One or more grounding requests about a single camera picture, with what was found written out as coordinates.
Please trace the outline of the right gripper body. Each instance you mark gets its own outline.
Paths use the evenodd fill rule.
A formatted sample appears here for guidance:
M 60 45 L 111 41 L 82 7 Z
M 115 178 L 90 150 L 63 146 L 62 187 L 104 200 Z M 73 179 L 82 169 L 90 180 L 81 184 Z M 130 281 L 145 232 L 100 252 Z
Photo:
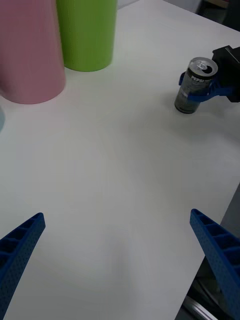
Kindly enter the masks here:
M 218 66 L 216 83 L 221 96 L 231 103 L 240 102 L 240 47 L 230 45 L 215 49 L 212 60 Z

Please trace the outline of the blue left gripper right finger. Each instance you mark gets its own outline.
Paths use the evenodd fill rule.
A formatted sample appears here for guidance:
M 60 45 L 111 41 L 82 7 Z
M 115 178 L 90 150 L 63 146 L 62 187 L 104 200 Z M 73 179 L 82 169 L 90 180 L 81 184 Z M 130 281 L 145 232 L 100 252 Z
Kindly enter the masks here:
M 240 240 L 197 209 L 190 226 L 223 293 L 231 316 L 240 318 Z

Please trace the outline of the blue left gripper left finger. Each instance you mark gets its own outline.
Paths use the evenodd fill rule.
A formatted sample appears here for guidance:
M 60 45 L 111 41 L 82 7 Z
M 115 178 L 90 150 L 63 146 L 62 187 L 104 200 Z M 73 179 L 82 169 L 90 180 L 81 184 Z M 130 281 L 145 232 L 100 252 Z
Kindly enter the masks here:
M 5 317 L 45 227 L 44 215 L 39 212 L 0 240 L 0 319 Z

